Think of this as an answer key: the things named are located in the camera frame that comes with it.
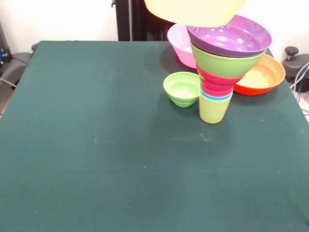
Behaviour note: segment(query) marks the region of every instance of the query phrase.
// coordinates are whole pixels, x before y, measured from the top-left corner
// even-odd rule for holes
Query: floor
[[[6,106],[10,102],[10,99],[13,93],[14,91],[11,88],[8,88],[6,91],[0,94],[0,118],[2,117],[2,114],[4,113]],[[303,109],[304,115],[306,116],[309,122],[309,91],[301,94],[299,105],[300,105],[300,108]]]

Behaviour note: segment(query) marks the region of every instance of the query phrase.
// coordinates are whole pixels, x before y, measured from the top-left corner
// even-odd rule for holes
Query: lime green cup
[[[163,87],[177,106],[188,107],[198,100],[200,79],[191,72],[175,72],[165,78]]]
[[[221,57],[204,52],[195,47],[192,42],[191,48],[199,67],[208,73],[224,78],[239,78],[246,74],[260,60],[264,52],[254,57],[231,58]]]
[[[199,96],[199,116],[200,118],[207,123],[218,123],[221,122],[228,105],[230,104],[232,95],[222,101],[214,101],[208,98],[205,98],[202,94]]]

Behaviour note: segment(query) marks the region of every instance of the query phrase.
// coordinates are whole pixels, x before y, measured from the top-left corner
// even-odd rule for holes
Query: black object
[[[285,52],[288,55],[287,60],[290,60],[291,57],[295,56],[297,53],[299,53],[299,50],[297,47],[289,46],[285,48]]]
[[[287,59],[283,62],[286,72],[285,78],[289,82],[295,81],[295,76],[300,69],[309,61],[309,54],[297,55],[299,50],[297,47],[289,46],[285,49]],[[296,85],[296,89],[300,92],[307,92],[309,90],[309,72],[304,76],[304,80]]]
[[[120,41],[167,40],[167,31],[174,23],[152,14],[147,9],[144,0],[132,0],[131,4],[128,4],[127,0],[115,0],[115,4]]]
[[[2,26],[0,24],[0,77],[12,84],[17,84],[31,60],[30,53],[11,54],[8,43],[5,39]],[[11,86],[0,81],[0,93],[5,92]]]
[[[8,43],[5,39],[4,32],[0,24],[0,64],[4,62],[10,62],[11,59],[12,59],[12,54],[8,47]]]

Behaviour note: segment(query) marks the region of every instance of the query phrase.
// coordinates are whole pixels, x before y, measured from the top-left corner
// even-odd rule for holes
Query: purple bowl
[[[271,44],[271,36],[264,27],[239,15],[235,15],[222,27],[187,29],[197,48],[222,57],[255,56],[268,49]]]

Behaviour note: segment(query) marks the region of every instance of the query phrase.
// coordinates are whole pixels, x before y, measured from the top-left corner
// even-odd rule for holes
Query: white wall
[[[0,21],[13,52],[29,51],[40,40],[117,40],[112,0],[0,0]],[[247,0],[239,14],[266,27],[272,52],[284,48],[309,53],[308,0]]]
[[[271,51],[279,61],[285,47],[293,45],[309,53],[309,0],[247,0],[238,14],[267,28],[272,35]]]
[[[41,40],[118,40],[112,0],[0,0],[0,22],[11,51]]]

